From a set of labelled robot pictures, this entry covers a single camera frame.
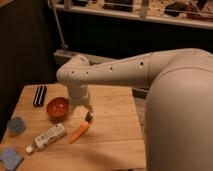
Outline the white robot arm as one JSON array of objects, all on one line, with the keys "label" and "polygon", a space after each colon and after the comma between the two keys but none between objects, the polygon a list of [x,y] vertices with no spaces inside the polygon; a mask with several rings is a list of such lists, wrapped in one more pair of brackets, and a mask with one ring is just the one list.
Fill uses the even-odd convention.
[{"label": "white robot arm", "polygon": [[77,103],[90,85],[146,88],[147,170],[213,171],[212,53],[184,48],[98,65],[76,55],[58,69],[57,79]]}]

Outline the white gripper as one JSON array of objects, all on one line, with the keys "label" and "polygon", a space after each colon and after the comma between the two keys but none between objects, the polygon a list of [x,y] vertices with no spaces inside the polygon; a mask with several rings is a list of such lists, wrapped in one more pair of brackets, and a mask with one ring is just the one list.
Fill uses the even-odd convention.
[{"label": "white gripper", "polygon": [[72,106],[84,106],[89,112],[93,111],[90,92],[87,85],[69,86],[68,99]]}]

